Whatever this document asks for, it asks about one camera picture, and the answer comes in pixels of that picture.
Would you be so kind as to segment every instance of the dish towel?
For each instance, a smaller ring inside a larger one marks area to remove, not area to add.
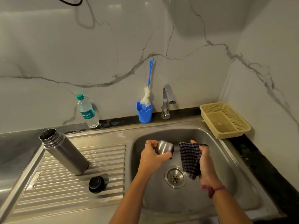
[[[179,144],[181,152],[181,161],[183,165],[183,171],[189,174],[189,177],[194,180],[201,174],[199,159],[202,155],[202,151],[199,146],[208,146],[201,143],[186,143],[180,142]]]

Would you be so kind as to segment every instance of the blue container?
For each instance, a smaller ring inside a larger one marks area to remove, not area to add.
[[[136,107],[140,122],[148,123],[152,120],[152,104],[149,106],[146,112],[142,110],[140,102],[136,103]]]

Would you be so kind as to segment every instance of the hand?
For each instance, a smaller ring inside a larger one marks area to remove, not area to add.
[[[145,143],[145,148],[141,152],[140,164],[138,168],[138,173],[142,176],[150,177],[162,163],[172,157],[171,152],[163,153],[158,155],[155,153],[155,148],[158,145],[158,141],[147,140]]]
[[[202,151],[202,155],[199,159],[200,171],[202,173],[200,176],[201,184],[207,184],[213,188],[222,185],[215,171],[214,163],[210,155],[210,148],[207,146],[199,146],[199,149]]]

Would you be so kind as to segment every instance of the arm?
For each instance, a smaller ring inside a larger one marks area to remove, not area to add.
[[[118,205],[109,224],[137,224],[139,222],[145,187],[150,176],[172,157],[171,152],[155,153],[158,141],[147,140],[141,153],[138,172]]]
[[[202,173],[200,178],[201,184],[210,185],[212,188],[221,186],[222,183],[216,174],[209,147],[200,146],[199,148],[202,151],[199,160]],[[250,218],[226,189],[217,190],[212,199],[222,224],[252,224]]]

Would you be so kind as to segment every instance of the sink drain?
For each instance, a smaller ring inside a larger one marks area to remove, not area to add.
[[[175,189],[182,188],[187,182],[187,175],[179,166],[167,168],[164,177],[166,183]]]

